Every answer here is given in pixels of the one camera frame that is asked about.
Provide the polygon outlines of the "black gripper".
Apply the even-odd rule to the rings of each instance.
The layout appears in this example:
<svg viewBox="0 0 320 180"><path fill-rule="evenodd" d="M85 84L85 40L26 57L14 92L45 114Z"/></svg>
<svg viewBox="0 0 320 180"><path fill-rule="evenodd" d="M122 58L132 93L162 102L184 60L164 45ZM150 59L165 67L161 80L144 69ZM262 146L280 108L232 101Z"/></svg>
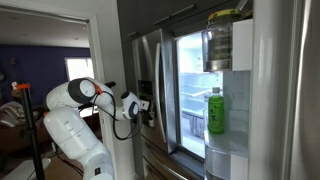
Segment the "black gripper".
<svg viewBox="0 0 320 180"><path fill-rule="evenodd" d="M142 110L141 120L145 126L153 128L155 126L155 113L153 110Z"/></svg>

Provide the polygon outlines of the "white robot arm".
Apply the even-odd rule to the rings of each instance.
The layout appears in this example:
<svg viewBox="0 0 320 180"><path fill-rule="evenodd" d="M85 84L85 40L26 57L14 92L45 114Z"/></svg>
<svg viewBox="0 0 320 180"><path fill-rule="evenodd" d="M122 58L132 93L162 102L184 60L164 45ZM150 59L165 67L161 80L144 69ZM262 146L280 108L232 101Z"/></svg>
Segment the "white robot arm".
<svg viewBox="0 0 320 180"><path fill-rule="evenodd" d="M71 160L83 167L83 180L114 180L111 153L97 139L78 109L92 103L115 120L131 120L150 103L127 91L121 95L122 105L116 106L112 90L90 77L65 82L52 89L46 96L48 112L44 115L47 132Z"/></svg>

